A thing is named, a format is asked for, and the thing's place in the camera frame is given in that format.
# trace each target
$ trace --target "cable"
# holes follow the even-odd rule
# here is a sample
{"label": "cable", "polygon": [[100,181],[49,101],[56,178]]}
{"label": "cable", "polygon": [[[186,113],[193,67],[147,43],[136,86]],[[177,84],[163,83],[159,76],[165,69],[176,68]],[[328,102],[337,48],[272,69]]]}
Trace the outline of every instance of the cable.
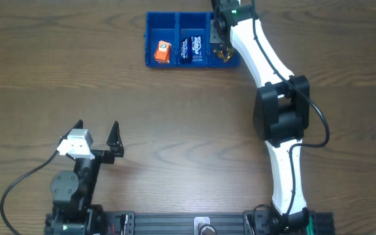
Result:
{"label": "cable", "polygon": [[4,202],[5,202],[5,199],[8,195],[8,193],[10,192],[10,190],[17,184],[19,183],[20,181],[26,179],[26,177],[30,176],[32,173],[40,170],[41,168],[45,167],[47,164],[49,164],[57,155],[57,153],[59,153],[57,150],[54,151],[54,153],[52,154],[52,156],[43,164],[41,164],[40,166],[30,170],[29,172],[27,172],[26,174],[24,174],[23,176],[21,176],[20,178],[18,178],[16,181],[12,182],[11,185],[7,188],[7,190],[5,190],[4,194],[3,194],[3,197],[1,198],[1,203],[0,203],[0,212],[1,212],[1,217],[3,218],[3,221],[4,223],[6,224],[6,226],[11,230],[11,232],[15,235],[20,235],[19,232],[17,232],[17,230],[15,230],[14,227],[12,227],[12,225],[10,224],[10,222],[8,221],[7,217],[5,216],[5,212],[4,212]]}
{"label": "cable", "polygon": [[320,117],[320,120],[323,123],[324,131],[326,133],[324,141],[321,142],[320,144],[305,144],[305,143],[293,144],[290,147],[290,149],[289,149],[289,159],[290,159],[290,164],[291,164],[291,176],[292,176],[292,194],[291,194],[291,201],[290,201],[290,204],[288,206],[288,210],[287,210],[287,212],[285,214],[283,214],[283,216],[282,216],[283,218],[282,218],[282,220],[281,220],[281,222],[279,224],[279,228],[283,229],[283,225],[287,222],[288,215],[289,215],[289,213],[291,211],[292,203],[294,202],[294,197],[295,197],[296,182],[295,182],[294,163],[292,161],[292,150],[295,147],[298,147],[298,146],[310,147],[310,148],[321,148],[321,147],[324,147],[328,143],[328,141],[330,139],[330,130],[329,130],[329,126],[327,124],[326,118],[325,118],[324,114],[321,112],[321,110],[319,109],[319,107],[317,107],[317,105],[307,95],[305,95],[304,93],[302,93],[299,89],[297,89],[294,85],[292,85],[287,79],[285,79],[284,77],[282,77],[282,75],[278,72],[278,70],[272,64],[272,62],[269,59],[268,55],[266,55],[266,53],[265,53],[262,45],[260,44],[260,42],[258,40],[258,35],[256,34],[255,0],[251,0],[251,1],[252,1],[252,9],[251,9],[251,11],[252,11],[252,22],[253,22],[253,36],[255,38],[256,43],[258,44],[258,47],[259,47],[260,51],[264,55],[264,57],[265,57],[266,61],[268,62],[268,64],[271,66],[272,70],[274,71],[274,74],[276,74],[284,83],[286,83],[290,89],[294,90],[297,94],[299,94],[302,98],[304,98],[304,100],[306,102],[308,102],[308,104],[314,109],[314,111],[316,111],[317,115]]}

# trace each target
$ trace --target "dark blue packet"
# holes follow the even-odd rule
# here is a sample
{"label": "dark blue packet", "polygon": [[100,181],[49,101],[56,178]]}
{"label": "dark blue packet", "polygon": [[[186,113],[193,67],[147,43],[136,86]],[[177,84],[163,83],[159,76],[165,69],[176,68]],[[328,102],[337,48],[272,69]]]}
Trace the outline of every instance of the dark blue packet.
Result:
{"label": "dark blue packet", "polygon": [[191,38],[187,37],[181,41],[181,63],[190,63],[192,60]]}
{"label": "dark blue packet", "polygon": [[201,36],[192,36],[193,61],[202,61],[202,40]]}

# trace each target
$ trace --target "blue tray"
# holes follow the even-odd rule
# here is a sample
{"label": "blue tray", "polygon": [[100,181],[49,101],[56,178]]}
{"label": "blue tray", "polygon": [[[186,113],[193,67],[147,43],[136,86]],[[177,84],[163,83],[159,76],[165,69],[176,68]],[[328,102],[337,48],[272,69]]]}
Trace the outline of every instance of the blue tray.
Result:
{"label": "blue tray", "polygon": [[[147,12],[145,32],[146,66],[154,68],[232,68],[240,64],[241,56],[235,52],[232,59],[226,63],[218,58],[213,49],[220,47],[219,43],[210,44],[210,20],[212,12]],[[202,61],[181,63],[180,42],[190,36],[202,36]],[[153,55],[160,40],[171,43],[170,63],[162,64],[155,61]]]}

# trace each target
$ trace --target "wooden tabletop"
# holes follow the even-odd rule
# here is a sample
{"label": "wooden tabletop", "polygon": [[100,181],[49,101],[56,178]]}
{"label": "wooden tabletop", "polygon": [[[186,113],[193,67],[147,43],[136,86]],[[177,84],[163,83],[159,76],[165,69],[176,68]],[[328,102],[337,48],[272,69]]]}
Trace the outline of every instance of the wooden tabletop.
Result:
{"label": "wooden tabletop", "polygon": [[[0,0],[0,199],[43,163],[78,119],[95,143],[119,121],[125,157],[101,167],[94,204],[137,212],[242,212],[270,203],[272,173],[255,133],[256,87],[237,69],[145,66],[146,11],[210,11],[207,0]],[[302,150],[308,206],[338,234],[376,232],[376,0],[259,0],[280,59],[305,74],[332,137]],[[324,130],[314,112],[305,142]],[[5,203],[22,234],[42,234],[56,157]],[[0,234],[9,234],[0,216]]]}

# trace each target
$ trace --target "white plastic part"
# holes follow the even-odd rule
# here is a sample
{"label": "white plastic part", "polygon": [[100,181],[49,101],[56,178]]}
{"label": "white plastic part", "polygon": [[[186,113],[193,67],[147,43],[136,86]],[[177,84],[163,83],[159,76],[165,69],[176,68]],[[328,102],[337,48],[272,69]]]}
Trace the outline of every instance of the white plastic part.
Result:
{"label": "white plastic part", "polygon": [[[258,40],[266,55],[282,77],[288,80],[289,76],[293,75],[293,73],[282,64],[281,60],[279,60],[277,54],[272,49],[262,30],[260,20],[255,21],[255,28]],[[253,19],[240,21],[236,26],[231,27],[230,42],[233,48],[240,53],[243,60],[246,62],[258,88],[265,86],[266,82],[271,82],[272,84],[282,82],[281,79],[274,74],[274,70],[267,62],[255,41],[253,35]]]}
{"label": "white plastic part", "polygon": [[[289,140],[281,143],[279,148],[275,148],[271,143],[265,141],[271,159],[272,177],[274,179],[272,203],[281,215],[287,212],[291,201],[292,174],[289,149],[293,144],[297,143],[302,143],[302,140]],[[292,150],[292,162],[295,173],[295,196],[289,214],[300,212],[304,207],[307,207],[301,184],[300,150],[300,146]]]}
{"label": "white plastic part", "polygon": [[69,154],[74,159],[94,159],[95,156],[90,150],[92,143],[92,137],[87,129],[72,129],[67,139],[62,140],[57,150],[60,155]]}

